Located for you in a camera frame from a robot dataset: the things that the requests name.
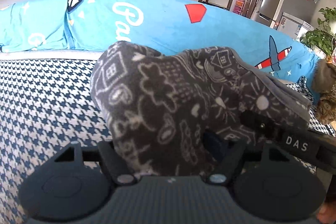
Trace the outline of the grey doodle-print garment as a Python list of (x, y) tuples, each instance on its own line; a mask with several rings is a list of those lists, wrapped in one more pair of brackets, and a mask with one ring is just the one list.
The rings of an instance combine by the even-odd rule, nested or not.
[(264, 137), (240, 121), (246, 110), (301, 129), (310, 120), (310, 100), (228, 47), (165, 56), (116, 42), (95, 64), (90, 93), (137, 177), (210, 173), (215, 161), (201, 142), (206, 130), (261, 147)]

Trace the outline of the houndstooth sofa seat cover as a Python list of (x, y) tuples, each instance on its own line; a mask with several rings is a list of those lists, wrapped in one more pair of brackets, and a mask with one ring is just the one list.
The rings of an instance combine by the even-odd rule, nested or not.
[[(1, 61), (1, 223), (23, 222), (19, 186), (55, 152), (72, 141), (84, 146), (112, 141), (90, 93), (99, 58)], [(331, 135), (332, 130), (320, 127), (313, 117), (306, 79), (279, 81), (310, 100), (307, 127)]]

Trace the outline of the green potted plant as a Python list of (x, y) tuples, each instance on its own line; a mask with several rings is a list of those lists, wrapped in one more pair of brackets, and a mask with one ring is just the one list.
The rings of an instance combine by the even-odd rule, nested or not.
[(299, 41), (309, 48), (316, 46), (326, 56), (335, 50), (335, 7), (321, 8), (323, 19), (317, 18), (318, 27), (304, 34)]

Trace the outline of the blue printed sofa back cover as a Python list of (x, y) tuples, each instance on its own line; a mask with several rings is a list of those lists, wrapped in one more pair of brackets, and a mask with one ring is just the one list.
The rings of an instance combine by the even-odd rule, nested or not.
[(188, 0), (27, 0), (1, 8), (1, 59), (95, 59), (124, 40), (164, 55), (230, 47), (273, 77), (311, 87), (318, 56), (253, 20)]

